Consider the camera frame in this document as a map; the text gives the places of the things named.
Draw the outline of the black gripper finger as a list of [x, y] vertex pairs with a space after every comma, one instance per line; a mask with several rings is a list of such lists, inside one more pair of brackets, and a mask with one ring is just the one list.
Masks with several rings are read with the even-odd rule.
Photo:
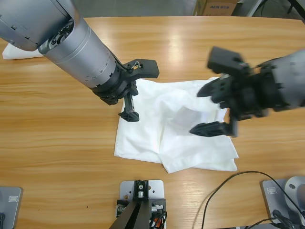
[[232, 94], [231, 76], [222, 76], [205, 84], [197, 93], [197, 97], [210, 97], [213, 103], [222, 103]]
[[124, 97], [124, 110], [119, 113], [119, 116], [127, 122], [138, 122], [139, 114], [135, 111], [132, 95], [126, 94]]
[[229, 124], [225, 122], [212, 122], [212, 123], [201, 123], [197, 124], [189, 131], [191, 134], [203, 136], [203, 137], [214, 137], [220, 135], [231, 135]]

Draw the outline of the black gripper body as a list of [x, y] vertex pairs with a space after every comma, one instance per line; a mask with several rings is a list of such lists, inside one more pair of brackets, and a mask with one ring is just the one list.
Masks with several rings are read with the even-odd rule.
[[221, 108], [229, 109], [229, 121], [225, 123], [229, 124], [230, 136], [237, 137], [239, 121], [268, 115], [265, 88], [270, 80], [260, 74], [245, 76], [241, 79], [231, 77], [233, 79], [231, 97], [225, 102], [216, 104]]
[[137, 74], [139, 73], [139, 68], [135, 70], [132, 70], [131, 68], [124, 69], [116, 64], [114, 72], [111, 73], [109, 80], [104, 84], [99, 84], [90, 89], [106, 104], [114, 105], [128, 93], [131, 96], [137, 96], [139, 94], [135, 82], [138, 79]]

